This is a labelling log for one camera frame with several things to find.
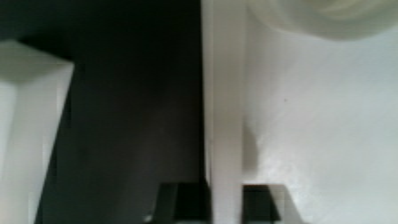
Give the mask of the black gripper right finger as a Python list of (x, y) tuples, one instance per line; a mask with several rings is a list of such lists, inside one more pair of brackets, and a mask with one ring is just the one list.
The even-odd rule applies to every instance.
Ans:
[(241, 224), (301, 224), (283, 185), (246, 184), (243, 186)]

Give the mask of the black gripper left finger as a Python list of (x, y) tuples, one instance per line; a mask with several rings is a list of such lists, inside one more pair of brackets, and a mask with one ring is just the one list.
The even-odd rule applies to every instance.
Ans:
[(163, 183), (143, 224), (209, 224), (209, 193), (200, 183)]

